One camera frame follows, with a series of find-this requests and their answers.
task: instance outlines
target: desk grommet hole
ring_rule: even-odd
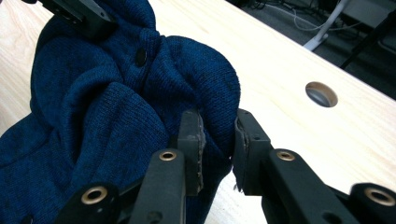
[[[328,86],[320,82],[310,82],[305,86],[308,97],[318,105],[324,107],[334,107],[338,103],[335,92]]]

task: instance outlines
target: chair leg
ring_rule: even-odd
[[[396,9],[377,25],[374,30],[352,50],[352,54],[341,64],[340,68],[345,69],[366,47],[373,44],[378,38],[385,34],[396,22]]]

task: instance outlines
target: knit fabric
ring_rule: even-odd
[[[153,152],[177,135],[183,111],[205,125],[205,189],[187,198],[187,223],[203,223],[231,170],[237,76],[212,48],[161,36],[146,0],[101,0],[117,21],[90,41],[57,18],[39,37],[31,78],[32,113],[0,138],[0,223],[51,223],[92,182],[123,189],[142,177]],[[144,64],[136,55],[146,53]]]

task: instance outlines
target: floor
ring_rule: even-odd
[[[250,4],[241,7],[241,9],[301,45],[318,32],[318,29],[314,31],[302,30],[317,28],[306,21],[319,26],[329,16],[325,10],[307,9],[309,6],[300,0],[286,1],[288,2],[286,6],[278,2],[268,0],[266,4],[258,4],[250,1]],[[295,15],[306,21],[295,19]],[[367,35],[365,31],[356,30],[357,26],[347,28],[355,23],[342,23],[341,25],[341,22],[336,22],[336,27],[333,27],[334,31],[330,31],[326,41],[313,51],[336,66],[340,66],[348,58],[351,50]],[[382,49],[377,43],[367,47],[345,70],[396,100],[396,55]]]

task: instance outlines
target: wooden table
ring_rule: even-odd
[[[163,35],[183,35],[221,52],[240,79],[240,107],[253,113],[276,148],[299,153],[328,185],[358,182],[396,191],[396,102],[222,0],[150,0]],[[0,5],[0,133],[26,116],[35,43],[50,14],[36,4]],[[311,101],[321,82],[334,107]],[[263,223],[260,198],[233,190],[228,175],[206,223]]]

